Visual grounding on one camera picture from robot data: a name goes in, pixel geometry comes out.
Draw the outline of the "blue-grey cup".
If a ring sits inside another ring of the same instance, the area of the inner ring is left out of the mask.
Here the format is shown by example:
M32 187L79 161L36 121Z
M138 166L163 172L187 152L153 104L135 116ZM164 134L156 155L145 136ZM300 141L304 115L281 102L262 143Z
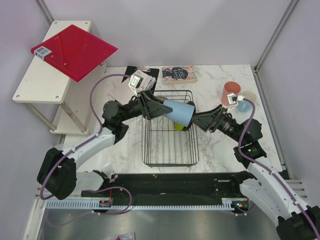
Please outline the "blue-grey cup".
M172 109L172 112L164 115L167 119L184 127L187 127L190 124L195 111L195 107L193 105L175 100L165 100L163 104Z

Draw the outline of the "black clipboard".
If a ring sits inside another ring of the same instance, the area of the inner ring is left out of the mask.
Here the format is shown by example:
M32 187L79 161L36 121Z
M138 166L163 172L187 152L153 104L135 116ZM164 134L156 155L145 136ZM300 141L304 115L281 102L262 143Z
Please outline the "black clipboard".
M144 73L146 73L147 75L151 76L151 77L155 77L156 78L156 82L158 80L158 76L160 73L160 70L158 68L143 68L143 67L136 67L136 66L128 66L125 70L125 75L128 75L129 77L137 70L140 70ZM121 83L123 83L125 80L127 80L128 77L123 77Z

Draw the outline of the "light blue mug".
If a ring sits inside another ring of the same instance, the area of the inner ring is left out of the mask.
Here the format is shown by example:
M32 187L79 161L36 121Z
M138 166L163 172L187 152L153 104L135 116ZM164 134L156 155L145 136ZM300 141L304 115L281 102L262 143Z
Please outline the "light blue mug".
M249 90L243 91L241 95L253 103L257 100L256 94ZM249 102L243 100L238 102L238 105L236 108L239 112L246 113L252 110L252 105Z

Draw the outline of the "patterned ceramic bowl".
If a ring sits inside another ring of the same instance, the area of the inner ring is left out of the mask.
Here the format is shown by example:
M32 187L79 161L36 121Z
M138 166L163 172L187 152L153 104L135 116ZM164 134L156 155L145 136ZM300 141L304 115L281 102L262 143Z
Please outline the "patterned ceramic bowl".
M163 96L163 95L157 95L155 98L156 98L157 100L161 101L161 102L164 102L164 101L168 100L168 98L166 98L166 97Z

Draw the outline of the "floral cover book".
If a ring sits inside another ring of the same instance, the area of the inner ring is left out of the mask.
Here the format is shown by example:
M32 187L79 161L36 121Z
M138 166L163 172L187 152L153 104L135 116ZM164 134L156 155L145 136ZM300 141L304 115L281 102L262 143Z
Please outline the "floral cover book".
M164 85L193 84L196 81L197 77L193 65L162 68L162 82Z

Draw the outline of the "pink plastic cup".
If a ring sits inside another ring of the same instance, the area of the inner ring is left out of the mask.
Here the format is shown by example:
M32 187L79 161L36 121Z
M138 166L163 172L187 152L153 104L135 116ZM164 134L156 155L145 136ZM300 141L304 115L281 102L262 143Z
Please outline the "pink plastic cup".
M228 81L223 86L221 104L227 106L229 104L227 95L230 93L239 94L241 92L241 86L234 81Z

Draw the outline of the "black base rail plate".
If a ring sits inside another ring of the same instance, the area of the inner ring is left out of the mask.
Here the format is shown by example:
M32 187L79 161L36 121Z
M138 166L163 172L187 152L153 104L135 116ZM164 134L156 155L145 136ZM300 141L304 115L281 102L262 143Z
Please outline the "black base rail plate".
M119 174L115 182L105 180L100 193L87 190L82 197L111 197L117 204L202 205L220 204L222 199L245 200L239 181L247 173L141 173Z

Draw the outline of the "red cutting board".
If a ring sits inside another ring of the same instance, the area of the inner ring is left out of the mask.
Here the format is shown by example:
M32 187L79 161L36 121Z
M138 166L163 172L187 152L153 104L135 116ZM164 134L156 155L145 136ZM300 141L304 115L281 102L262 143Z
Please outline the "red cutting board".
M117 47L72 24L30 51L75 82L80 82L117 50Z

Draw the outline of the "white two-tier shelf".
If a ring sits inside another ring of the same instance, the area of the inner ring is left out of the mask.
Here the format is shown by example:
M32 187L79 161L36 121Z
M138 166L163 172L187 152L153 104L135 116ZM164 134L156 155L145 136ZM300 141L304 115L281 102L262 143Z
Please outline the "white two-tier shelf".
M95 82L104 75L105 68L105 63L101 63L83 80L75 82L35 56L12 99L27 105L52 134L89 135L94 131L89 96ZM57 105L54 120L48 120L35 104Z

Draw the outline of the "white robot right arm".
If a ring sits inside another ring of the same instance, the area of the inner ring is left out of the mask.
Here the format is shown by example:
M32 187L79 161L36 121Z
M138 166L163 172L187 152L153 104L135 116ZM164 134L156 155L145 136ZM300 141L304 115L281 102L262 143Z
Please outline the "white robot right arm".
M274 223L282 240L318 240L320 208L311 207L278 173L259 144L262 125L252 113L238 124L222 105L210 111L195 113L191 122L204 132L219 130L238 145L234 155L245 170L233 175L229 191L235 197L244 195Z

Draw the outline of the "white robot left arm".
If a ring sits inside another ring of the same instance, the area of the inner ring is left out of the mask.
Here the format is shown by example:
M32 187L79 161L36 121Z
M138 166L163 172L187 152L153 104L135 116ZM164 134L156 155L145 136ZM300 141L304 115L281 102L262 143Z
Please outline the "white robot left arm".
M46 200L44 191L59 200L67 198L76 188L77 170L100 151L121 141L129 127L124 122L139 116L154 119L172 113L173 109L157 99L150 90L142 91L129 103L111 100L104 104L97 133L80 143L64 149L53 147L46 152L37 181L41 184L40 198Z

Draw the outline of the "lime green plate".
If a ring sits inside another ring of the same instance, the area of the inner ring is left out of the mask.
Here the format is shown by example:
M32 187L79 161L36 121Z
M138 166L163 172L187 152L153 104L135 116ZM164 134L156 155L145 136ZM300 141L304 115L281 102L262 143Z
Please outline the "lime green plate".
M179 124L179 123L177 123L177 122L174 122L174 129L179 132L179 131L182 131L184 129L184 126Z

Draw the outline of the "dark brown plate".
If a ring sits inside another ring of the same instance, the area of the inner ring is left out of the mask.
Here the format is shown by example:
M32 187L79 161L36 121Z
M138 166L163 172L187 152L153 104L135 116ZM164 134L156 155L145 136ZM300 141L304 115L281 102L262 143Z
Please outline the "dark brown plate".
M188 101L187 104L194 107L193 113L195 113L195 112L196 112L196 105L195 105L195 103L194 103L193 101ZM188 131L188 130L191 128L192 124L193 124L193 123L192 123L192 120L191 120L191 121L189 122L188 126L184 126L184 127L183 127L182 131L183 131L183 132Z

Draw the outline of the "white paper sheet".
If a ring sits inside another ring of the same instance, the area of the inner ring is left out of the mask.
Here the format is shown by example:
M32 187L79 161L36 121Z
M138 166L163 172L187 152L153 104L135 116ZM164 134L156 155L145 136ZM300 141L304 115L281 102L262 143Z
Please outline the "white paper sheet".
M122 105L127 104L132 97L137 97L139 92L144 91L147 83L151 79L151 76L147 75L141 70L136 70L133 74L139 74L145 77L144 82L141 84L141 86L136 92L132 91L129 88L129 81L130 81L130 77L129 77L110 93L110 96L113 97L116 101L118 101Z

